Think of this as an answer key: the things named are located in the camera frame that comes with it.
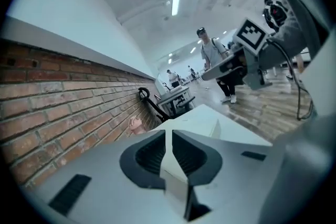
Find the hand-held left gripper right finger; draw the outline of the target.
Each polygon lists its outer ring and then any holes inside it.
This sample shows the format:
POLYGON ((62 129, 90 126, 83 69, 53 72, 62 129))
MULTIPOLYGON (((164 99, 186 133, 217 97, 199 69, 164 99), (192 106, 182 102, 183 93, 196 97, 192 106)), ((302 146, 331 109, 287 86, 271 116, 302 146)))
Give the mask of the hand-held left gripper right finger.
POLYGON ((281 144, 236 143, 174 130, 172 153, 180 180, 172 188, 173 223, 267 223, 281 144))

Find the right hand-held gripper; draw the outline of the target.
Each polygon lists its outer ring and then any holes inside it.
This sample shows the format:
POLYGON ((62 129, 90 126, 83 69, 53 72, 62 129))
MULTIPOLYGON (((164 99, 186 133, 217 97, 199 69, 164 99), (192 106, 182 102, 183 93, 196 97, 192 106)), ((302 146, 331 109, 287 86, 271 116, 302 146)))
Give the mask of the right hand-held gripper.
POLYGON ((272 82, 265 77, 259 61, 267 37, 267 32, 261 26, 245 17, 233 35, 232 53, 225 59, 219 54, 221 61, 205 71, 202 79, 208 81, 229 76, 233 82, 244 82, 252 90, 271 86, 272 82), (245 57, 246 65, 243 65, 240 57, 245 57))

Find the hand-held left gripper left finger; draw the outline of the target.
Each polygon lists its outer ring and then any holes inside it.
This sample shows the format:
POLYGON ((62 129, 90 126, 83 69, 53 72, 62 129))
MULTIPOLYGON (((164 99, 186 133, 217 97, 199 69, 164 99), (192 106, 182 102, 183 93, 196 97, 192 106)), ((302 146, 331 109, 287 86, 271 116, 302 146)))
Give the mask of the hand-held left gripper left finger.
POLYGON ((52 223, 184 223, 162 190, 138 187, 120 168, 122 152, 154 134, 151 131, 87 150, 29 192, 28 200, 52 223), (48 204, 77 174, 91 181, 63 216, 48 204))

